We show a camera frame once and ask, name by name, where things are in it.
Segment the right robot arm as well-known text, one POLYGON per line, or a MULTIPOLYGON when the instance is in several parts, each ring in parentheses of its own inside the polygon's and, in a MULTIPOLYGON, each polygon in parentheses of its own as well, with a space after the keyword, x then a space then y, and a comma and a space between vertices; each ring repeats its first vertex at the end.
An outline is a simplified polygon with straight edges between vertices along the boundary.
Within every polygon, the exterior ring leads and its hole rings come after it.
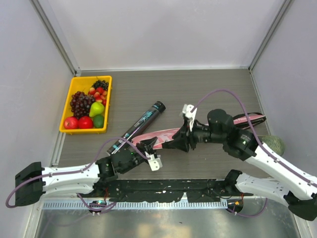
POLYGON ((271 175, 276 181, 249 176, 241 171, 231 170, 224 183, 229 195, 251 193, 275 200, 296 216, 313 221, 317 217, 317 178, 289 163, 253 131, 238 128, 233 117, 222 109, 208 113, 208 124, 201 124, 184 114, 184 124, 173 135, 172 140, 163 143, 164 149, 179 149, 188 152, 197 143, 218 143, 228 155, 254 165, 271 175))

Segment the black shuttlecock tube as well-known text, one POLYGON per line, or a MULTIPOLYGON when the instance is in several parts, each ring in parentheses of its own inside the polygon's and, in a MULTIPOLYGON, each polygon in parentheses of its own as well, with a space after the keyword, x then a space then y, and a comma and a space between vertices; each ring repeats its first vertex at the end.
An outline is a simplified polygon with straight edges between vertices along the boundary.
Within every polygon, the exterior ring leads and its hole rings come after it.
MULTIPOLYGON (((156 101, 141 117, 122 135, 122 138, 132 141, 132 139, 143 132, 160 116, 166 107, 161 101, 156 101)), ((122 139, 117 140, 108 150, 109 154, 115 154, 120 150, 129 148, 130 145, 122 139)))

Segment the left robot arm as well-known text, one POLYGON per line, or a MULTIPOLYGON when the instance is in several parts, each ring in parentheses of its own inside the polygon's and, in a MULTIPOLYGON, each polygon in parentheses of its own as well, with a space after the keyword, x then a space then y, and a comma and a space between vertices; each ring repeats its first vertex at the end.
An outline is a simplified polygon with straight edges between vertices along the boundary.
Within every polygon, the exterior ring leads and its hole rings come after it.
POLYGON ((103 158, 95 158, 89 164, 52 168, 43 167, 41 162, 33 162, 15 176, 15 206, 34 204, 42 196, 89 194, 101 197, 105 194, 109 181, 116 180, 118 174, 124 174, 143 162, 147 162, 152 171, 162 167, 160 157, 153 147, 157 137, 130 143, 134 149, 124 149, 103 158))

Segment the pink racket bag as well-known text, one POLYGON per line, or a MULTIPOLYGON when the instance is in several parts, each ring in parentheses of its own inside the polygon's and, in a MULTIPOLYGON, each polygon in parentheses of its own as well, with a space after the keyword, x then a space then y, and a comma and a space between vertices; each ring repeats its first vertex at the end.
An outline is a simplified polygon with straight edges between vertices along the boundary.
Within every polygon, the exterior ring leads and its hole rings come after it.
MULTIPOLYGON (((266 116, 261 113, 248 113, 249 119, 253 126, 259 125, 261 123, 264 123, 266 121, 266 116)), ((241 129, 249 129, 250 126, 247 122, 247 118, 244 114, 236 115, 233 117, 234 124, 241 128, 241 129)), ((138 135, 132 139, 132 144, 137 145, 143 140, 152 139, 154 137, 157 138, 153 149, 158 150, 162 149, 162 145, 165 142, 170 142, 173 140, 173 135, 179 130, 180 128, 172 128, 172 129, 165 129, 165 130, 159 130, 154 132, 149 132, 145 134, 138 135)))

